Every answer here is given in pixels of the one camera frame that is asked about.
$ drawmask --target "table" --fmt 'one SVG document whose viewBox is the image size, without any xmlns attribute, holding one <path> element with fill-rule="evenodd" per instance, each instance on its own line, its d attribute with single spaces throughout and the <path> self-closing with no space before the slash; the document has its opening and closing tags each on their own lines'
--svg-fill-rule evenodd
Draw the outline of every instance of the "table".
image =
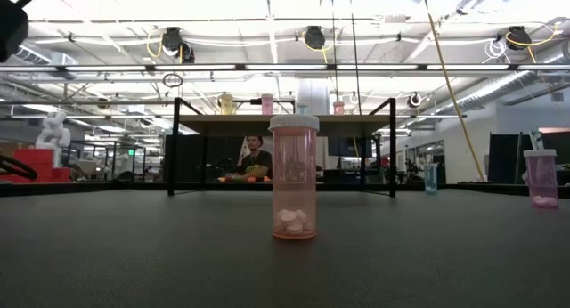
<svg viewBox="0 0 570 308">
<path fill-rule="evenodd" d="M 442 190 L 319 192 L 271 236 L 270 192 L 0 199 L 5 307 L 567 307 L 570 205 Z"/>
<path fill-rule="evenodd" d="M 180 108 L 182 105 L 187 106 L 194 111 L 196 116 L 182 116 Z M 320 122 L 320 136 L 352 136 L 360 137 L 362 142 L 366 137 L 379 130 L 385 125 L 390 125 L 390 141 L 395 142 L 395 98 L 390 98 L 374 109 L 366 116 L 318 116 Z M 389 115 L 376 115 L 380 110 L 389 106 Z M 169 196 L 175 195 L 175 174 L 176 174 L 176 156 L 177 143 L 180 124 L 204 135 L 201 161 L 201 185 L 206 188 L 206 158 L 208 137 L 209 136 L 246 136 L 246 135 L 272 135 L 268 130 L 272 116 L 209 116 L 202 115 L 197 109 L 182 98 L 175 98 L 175 115 L 172 129 L 172 142 L 170 151 L 167 153 L 172 156 L 168 162 L 168 186 L 167 193 Z M 376 135 L 376 152 L 379 156 L 379 135 Z M 361 145 L 361 156 L 366 156 L 366 144 Z M 366 159 L 361 158 L 361 190 L 366 190 Z M 395 196 L 395 144 L 390 145 L 390 174 L 389 174 L 390 196 Z"/>
</svg>

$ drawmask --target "white wall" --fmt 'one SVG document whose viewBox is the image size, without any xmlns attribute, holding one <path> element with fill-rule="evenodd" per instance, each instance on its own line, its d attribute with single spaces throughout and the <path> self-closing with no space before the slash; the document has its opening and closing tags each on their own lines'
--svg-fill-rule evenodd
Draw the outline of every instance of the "white wall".
<svg viewBox="0 0 570 308">
<path fill-rule="evenodd" d="M 485 172 L 485 154 L 489 151 L 490 133 L 497 133 L 495 111 L 493 103 L 483 110 L 469 111 L 468 117 L 465 118 L 469 137 L 483 172 Z M 435 131 L 414 131 L 412 137 L 398 138 L 396 151 L 439 141 L 444 141 L 445 144 L 447 183 L 477 181 L 479 175 L 458 119 L 444 119 L 436 125 Z M 384 143 L 381 153 L 382 156 L 389 154 L 389 142 Z"/>
<path fill-rule="evenodd" d="M 528 134 L 539 127 L 570 126 L 570 91 L 565 92 L 565 102 L 552 102 L 544 95 L 515 106 L 497 107 L 497 130 L 500 134 Z"/>
<path fill-rule="evenodd" d="M 84 128 L 70 124 L 65 127 L 71 132 L 71 140 L 85 139 Z M 41 131 L 41 126 L 30 126 L 28 120 L 2 121 L 0 122 L 0 141 L 35 143 Z"/>
</svg>

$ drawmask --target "shelf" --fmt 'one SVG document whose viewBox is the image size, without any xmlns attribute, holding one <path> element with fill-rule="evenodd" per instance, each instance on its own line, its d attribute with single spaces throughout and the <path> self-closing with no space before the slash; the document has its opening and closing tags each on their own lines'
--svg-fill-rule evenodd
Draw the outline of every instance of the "shelf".
<svg viewBox="0 0 570 308">
<path fill-rule="evenodd" d="M 206 136 L 271 136 L 272 116 L 180 116 L 180 123 Z M 318 136 L 361 137 L 389 124 L 389 116 L 317 116 L 321 131 Z"/>
</svg>

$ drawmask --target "fluorescent light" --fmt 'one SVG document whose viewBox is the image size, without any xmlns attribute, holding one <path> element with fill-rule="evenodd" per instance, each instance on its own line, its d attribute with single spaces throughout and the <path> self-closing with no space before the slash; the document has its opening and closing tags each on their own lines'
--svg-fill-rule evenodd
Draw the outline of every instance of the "fluorescent light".
<svg viewBox="0 0 570 308">
<path fill-rule="evenodd" d="M 518 66 L 523 70 L 561 70 L 570 69 L 570 64 L 523 64 Z"/>
<path fill-rule="evenodd" d="M 151 121 L 155 126 L 159 126 L 163 129 L 171 129 L 172 128 L 172 123 L 170 123 L 170 121 L 166 121 L 165 119 L 162 118 L 154 118 Z"/>
<path fill-rule="evenodd" d="M 249 70 L 324 70 L 326 64 L 247 64 Z"/>
<path fill-rule="evenodd" d="M 45 118 L 47 116 L 46 115 L 39 115 L 39 116 L 38 115 L 35 115 L 35 116 L 29 115 L 29 116 L 9 116 L 9 117 L 10 118 Z"/>
<path fill-rule="evenodd" d="M 45 104 L 24 104 L 22 107 L 28 108 L 28 109 L 34 109 L 34 110 L 38 110 L 38 111 L 42 111 L 42 112 L 58 112 L 61 111 L 58 108 L 55 108 L 54 106 L 49 106 L 49 105 L 45 105 Z"/>
<path fill-rule="evenodd" d="M 105 131 L 109 131 L 109 132 L 115 132 L 115 133 L 123 133 L 126 132 L 125 129 L 123 129 L 122 127 L 118 127 L 118 126 L 99 126 L 102 130 Z"/>
<path fill-rule="evenodd" d="M 53 66 L 5 66 L 0 67 L 0 72 L 55 72 L 57 68 Z"/>
<path fill-rule="evenodd" d="M 233 70 L 233 64 L 171 64 L 154 67 L 158 71 L 210 71 L 210 70 Z"/>
<path fill-rule="evenodd" d="M 564 58 L 564 54 L 560 54 L 560 55 L 555 56 L 554 58 L 550 58 L 550 59 L 546 60 L 544 63 L 552 63 L 552 62 L 558 61 L 562 58 Z"/>
<path fill-rule="evenodd" d="M 95 119 L 95 118 L 106 118 L 105 116 L 68 116 L 71 119 Z"/>
<path fill-rule="evenodd" d="M 389 133 L 390 129 L 379 129 L 379 132 Z M 400 127 L 399 129 L 395 129 L 396 132 L 410 132 L 410 129 L 404 129 Z"/>
<path fill-rule="evenodd" d="M 86 122 L 84 122 L 84 121 L 81 121 L 81 120 L 71 119 L 70 121 L 73 122 L 73 123 L 75 123 L 75 124 L 78 124 L 78 125 L 80 125 L 80 126 L 92 126 L 92 125 L 89 125 L 88 123 L 86 123 Z"/>
<path fill-rule="evenodd" d="M 363 64 L 359 65 L 358 69 L 362 70 L 403 70 L 403 69 L 417 69 L 416 64 Z M 338 64 L 337 69 L 356 69 L 354 64 Z"/>
<path fill-rule="evenodd" d="M 110 116 L 111 118 L 154 118 L 156 116 L 154 115 L 139 115 L 139 116 L 128 116 L 128 115 L 116 115 L 116 116 Z"/>
<path fill-rule="evenodd" d="M 142 59 L 145 60 L 145 61 L 150 61 L 150 62 L 152 62 L 152 64 L 157 64 L 157 62 L 154 61 L 153 59 L 151 59 L 150 57 L 144 57 L 144 58 L 142 58 Z"/>
<path fill-rule="evenodd" d="M 448 70 L 501 70 L 507 69 L 509 67 L 508 64 L 450 64 L 445 65 L 445 68 Z M 442 69 L 441 65 L 433 65 L 430 64 L 427 66 L 427 69 Z"/>
<path fill-rule="evenodd" d="M 142 140 L 148 143 L 160 143 L 159 139 L 142 139 Z"/>
<path fill-rule="evenodd" d="M 66 67 L 67 71 L 145 71 L 144 66 L 72 66 Z"/>
</svg>

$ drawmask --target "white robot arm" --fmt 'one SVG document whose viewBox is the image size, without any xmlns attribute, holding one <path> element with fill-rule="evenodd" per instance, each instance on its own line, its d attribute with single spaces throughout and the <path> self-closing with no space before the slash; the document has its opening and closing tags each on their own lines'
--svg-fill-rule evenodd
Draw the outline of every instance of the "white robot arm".
<svg viewBox="0 0 570 308">
<path fill-rule="evenodd" d="M 42 122 L 44 128 L 36 140 L 36 148 L 53 150 L 53 167 L 60 167 L 61 148 L 71 144 L 71 132 L 63 127 L 66 117 L 64 112 L 50 112 Z"/>
</svg>

